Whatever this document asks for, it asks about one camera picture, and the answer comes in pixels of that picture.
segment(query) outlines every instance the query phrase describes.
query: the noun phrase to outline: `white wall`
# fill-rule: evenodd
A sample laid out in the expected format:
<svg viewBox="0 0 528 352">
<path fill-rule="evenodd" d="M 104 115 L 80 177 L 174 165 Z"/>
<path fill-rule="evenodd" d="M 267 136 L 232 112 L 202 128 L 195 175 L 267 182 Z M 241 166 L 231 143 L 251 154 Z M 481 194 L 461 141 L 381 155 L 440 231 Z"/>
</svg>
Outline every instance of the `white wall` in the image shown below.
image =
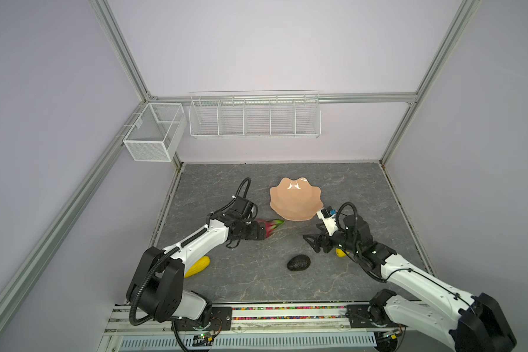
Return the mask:
<svg viewBox="0 0 528 352">
<path fill-rule="evenodd" d="M 0 292 L 137 104 L 86 1 L 0 1 Z"/>
<path fill-rule="evenodd" d="M 528 0 L 482 3 L 387 168 L 437 273 L 528 351 Z"/>
<path fill-rule="evenodd" d="M 415 91 L 461 0 L 113 0 L 150 92 Z M 405 104 L 324 105 L 323 135 L 195 140 L 185 162 L 376 160 Z"/>
<path fill-rule="evenodd" d="M 323 104 L 318 138 L 194 139 L 186 130 L 184 162 L 380 160 L 407 103 Z"/>
<path fill-rule="evenodd" d="M 415 91 L 461 0 L 113 0 L 155 96 Z"/>
<path fill-rule="evenodd" d="M 94 352 L 148 241 L 171 163 L 124 150 L 0 339 L 0 352 Z"/>
</svg>

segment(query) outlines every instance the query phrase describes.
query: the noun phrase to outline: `cable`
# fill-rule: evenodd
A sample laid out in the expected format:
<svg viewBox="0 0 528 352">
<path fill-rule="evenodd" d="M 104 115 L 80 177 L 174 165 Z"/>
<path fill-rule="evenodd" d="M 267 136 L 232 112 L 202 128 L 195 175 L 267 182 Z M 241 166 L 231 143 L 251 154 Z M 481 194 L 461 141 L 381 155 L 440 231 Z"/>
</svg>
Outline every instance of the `cable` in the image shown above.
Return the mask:
<svg viewBox="0 0 528 352">
<path fill-rule="evenodd" d="M 131 325 L 141 325 L 142 323 L 145 323 L 152 319 L 150 315 L 147 315 L 141 319 L 137 319 L 137 308 L 139 307 L 139 300 L 141 300 L 141 296 L 143 295 L 143 291 L 145 290 L 145 287 L 147 286 L 148 282 L 153 278 L 153 276 L 155 276 L 156 271 L 160 268 L 162 263 L 169 259 L 174 253 L 178 252 L 178 250 L 179 248 L 176 247 L 171 249 L 165 255 L 163 255 L 145 275 L 143 282 L 141 283 L 141 285 L 139 285 L 137 293 L 135 293 L 135 296 L 131 301 L 131 307 L 129 309 L 129 322 L 131 323 Z"/>
<path fill-rule="evenodd" d="M 237 238 L 237 239 L 236 239 L 236 244 L 235 244 L 234 246 L 232 246 L 232 247 L 231 247 L 231 243 L 232 243 L 232 239 L 229 240 L 229 242 L 228 242 L 227 244 L 225 244 L 225 246 L 226 246 L 228 249 L 230 249 L 230 250 L 239 247 L 239 244 L 240 244 L 240 238 Z"/>
<path fill-rule="evenodd" d="M 475 311 L 473 310 L 473 307 L 471 307 L 471 305 L 469 303 L 467 303 L 463 298 L 460 297 L 459 293 L 454 293 L 452 291 L 450 291 L 449 289 L 445 288 L 444 286 L 440 285 L 439 283 L 437 283 L 436 281 L 432 280 L 431 278 L 419 273 L 418 271 L 416 270 L 413 270 L 412 268 L 400 268 L 400 269 L 397 269 L 395 271 L 392 271 L 391 274 L 389 274 L 387 276 L 387 279 L 382 279 L 382 278 L 379 278 L 377 277 L 376 275 L 372 274 L 371 272 L 369 271 L 366 271 L 366 274 L 368 276 L 370 276 L 370 278 L 380 282 L 380 283 L 387 283 L 387 281 L 389 280 L 389 278 L 391 278 L 391 276 L 396 273 L 397 271 L 402 271 L 402 270 L 407 270 L 408 272 L 410 273 L 415 273 L 416 275 L 420 275 L 422 276 L 423 278 L 427 279 L 428 281 L 432 282 L 433 284 L 439 286 L 440 288 L 443 288 L 445 291 L 447 291 L 448 293 L 450 293 L 451 295 L 454 296 L 454 298 L 456 299 L 459 299 L 460 301 L 464 302 L 467 306 L 468 309 L 471 309 L 471 311 L 475 314 Z"/>
<path fill-rule="evenodd" d="M 256 204 L 252 204 L 252 207 L 254 209 L 254 211 L 252 211 L 251 209 L 251 217 L 249 219 L 241 219 L 242 222 L 253 222 L 254 220 L 256 220 L 256 215 L 258 215 L 258 206 Z"/>
<path fill-rule="evenodd" d="M 162 264 L 164 264 L 172 255 L 174 255 L 176 252 L 180 250 L 180 248 L 183 248 L 190 244 L 192 241 L 195 241 L 199 236 L 203 235 L 205 232 L 207 232 L 207 228 L 203 228 L 199 230 L 197 233 L 195 233 L 193 236 L 187 238 L 182 243 L 180 243 L 180 247 L 175 247 L 171 249 L 168 253 L 163 255 L 158 261 L 151 267 L 151 269 L 147 272 L 145 275 L 145 278 L 141 285 L 138 286 L 137 292 L 135 293 L 135 296 L 133 297 L 133 300 L 131 301 L 131 307 L 129 309 L 129 322 L 131 325 L 137 326 L 141 325 L 149 320 L 152 319 L 150 315 L 147 315 L 141 319 L 137 319 L 137 308 L 139 307 L 139 301 L 141 300 L 141 296 L 143 295 L 143 292 L 145 290 L 145 287 L 148 285 L 149 281 L 155 276 L 156 272 L 159 270 Z"/>
<path fill-rule="evenodd" d="M 244 189 L 244 194 L 243 194 L 243 198 L 246 198 L 246 195 L 248 194 L 248 188 L 251 186 L 251 179 L 249 177 L 247 177 L 246 179 L 243 180 L 243 182 L 240 183 L 239 188 L 236 190 L 235 196 L 237 197 L 239 196 L 240 189 L 243 187 L 245 182 L 248 182 L 246 184 L 246 188 Z"/>
<path fill-rule="evenodd" d="M 217 331 L 217 334 L 212 336 L 213 339 L 215 339 L 217 335 L 221 332 L 221 327 L 223 326 L 223 320 L 221 320 L 220 318 L 217 318 L 217 317 L 211 318 L 209 321 L 214 320 L 214 319 L 219 320 L 219 331 Z"/>
<path fill-rule="evenodd" d="M 340 224 L 340 214 L 342 213 L 342 210 L 346 208 L 347 206 L 350 206 L 352 208 L 352 212 L 354 214 L 354 228 L 352 229 L 352 232 L 357 233 L 358 232 L 358 210 L 356 209 L 356 206 L 350 202 L 345 202 L 340 206 L 340 208 L 338 208 L 338 211 L 336 213 L 336 218 L 335 218 L 336 225 L 338 226 L 339 229 L 343 231 L 344 229 L 346 229 L 346 226 L 342 226 Z"/>
<path fill-rule="evenodd" d="M 174 331 L 174 337 L 176 338 L 176 342 L 178 342 L 178 346 L 182 349 L 183 352 L 191 352 L 186 345 L 182 342 L 180 339 L 180 336 L 178 335 L 178 328 L 176 327 L 176 321 L 172 320 L 172 331 Z"/>
<path fill-rule="evenodd" d="M 215 211 L 212 211 L 211 213 L 209 213 L 208 216 L 211 216 L 215 213 L 219 213 L 219 212 L 222 212 L 223 210 L 229 208 L 230 206 L 232 206 L 232 203 L 235 202 L 235 198 L 239 196 L 240 194 L 240 190 L 243 188 L 243 185 L 246 183 L 246 188 L 244 189 L 244 194 L 243 194 L 243 198 L 246 198 L 246 195 L 248 193 L 248 187 L 251 186 L 251 179 L 249 177 L 245 178 L 239 185 L 239 187 L 236 189 L 236 193 L 235 193 L 235 196 L 233 197 L 233 199 L 228 202 L 224 207 L 221 207 Z"/>
<path fill-rule="evenodd" d="M 401 336 L 401 339 L 399 341 L 399 344 L 397 345 L 397 348 L 395 348 L 395 351 L 393 352 L 397 352 L 397 350 L 401 347 L 401 345 L 403 344 L 403 340 L 405 340 L 405 333 L 407 332 L 407 327 L 405 326 L 405 328 L 403 329 L 403 335 Z"/>
</svg>

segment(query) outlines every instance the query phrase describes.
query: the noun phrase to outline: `white mesh basket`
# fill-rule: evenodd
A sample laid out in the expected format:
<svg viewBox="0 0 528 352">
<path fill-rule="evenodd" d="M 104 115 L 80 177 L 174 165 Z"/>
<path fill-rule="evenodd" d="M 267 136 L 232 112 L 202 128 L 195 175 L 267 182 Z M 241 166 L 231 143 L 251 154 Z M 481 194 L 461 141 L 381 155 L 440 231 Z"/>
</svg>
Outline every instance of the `white mesh basket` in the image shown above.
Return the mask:
<svg viewBox="0 0 528 352">
<path fill-rule="evenodd" d="M 182 104 L 149 102 L 123 138 L 136 161 L 172 161 L 186 129 Z"/>
<path fill-rule="evenodd" d="M 319 95 L 193 99 L 190 134 L 195 138 L 318 137 Z"/>
</svg>

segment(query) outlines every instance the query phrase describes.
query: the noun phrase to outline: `black bracket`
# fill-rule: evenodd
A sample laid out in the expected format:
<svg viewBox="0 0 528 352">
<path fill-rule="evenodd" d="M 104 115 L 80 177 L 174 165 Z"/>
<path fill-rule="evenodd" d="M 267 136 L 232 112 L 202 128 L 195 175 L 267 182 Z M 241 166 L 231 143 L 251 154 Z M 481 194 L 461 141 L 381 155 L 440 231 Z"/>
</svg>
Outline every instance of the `black bracket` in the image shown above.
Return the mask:
<svg viewBox="0 0 528 352">
<path fill-rule="evenodd" d="M 191 324 L 189 319 L 180 319 L 176 320 L 176 327 L 179 331 L 209 331 L 209 330 L 219 330 L 219 325 L 221 325 L 221 331 L 231 330 L 231 321 L 232 321 L 232 307 L 211 307 L 211 313 L 209 316 L 209 327 L 202 328 L 195 327 Z"/>
<path fill-rule="evenodd" d="M 346 318 L 350 321 L 350 327 L 353 329 L 377 327 L 373 325 L 370 317 L 369 304 L 349 304 L 346 306 Z M 391 321 L 387 327 L 393 328 L 399 327 L 399 325 Z"/>
</svg>

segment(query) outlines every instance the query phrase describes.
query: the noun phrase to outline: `gray marble surface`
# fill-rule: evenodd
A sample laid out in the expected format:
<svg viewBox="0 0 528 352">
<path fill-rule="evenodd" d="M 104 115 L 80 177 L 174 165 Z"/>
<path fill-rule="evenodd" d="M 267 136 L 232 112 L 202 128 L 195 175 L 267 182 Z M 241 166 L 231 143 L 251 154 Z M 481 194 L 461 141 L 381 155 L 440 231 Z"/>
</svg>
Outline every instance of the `gray marble surface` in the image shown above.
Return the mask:
<svg viewBox="0 0 528 352">
<path fill-rule="evenodd" d="M 284 177 L 305 177 L 321 187 L 325 207 L 338 209 L 345 201 L 353 202 L 376 241 L 424 268 L 383 172 L 373 163 L 185 165 L 158 247 L 176 243 L 202 226 L 205 216 L 225 205 L 245 177 L 252 179 L 247 199 L 258 204 L 258 218 L 280 218 L 270 207 L 270 187 Z M 213 302 L 369 301 L 382 288 L 414 299 L 398 286 L 374 281 L 334 251 L 315 253 L 302 235 L 318 234 L 319 222 L 317 216 L 286 221 L 264 241 L 241 241 L 233 250 L 218 246 L 207 254 L 211 263 L 204 271 L 184 279 L 184 289 Z M 288 271 L 287 262 L 298 254 L 311 258 L 310 267 Z"/>
</svg>

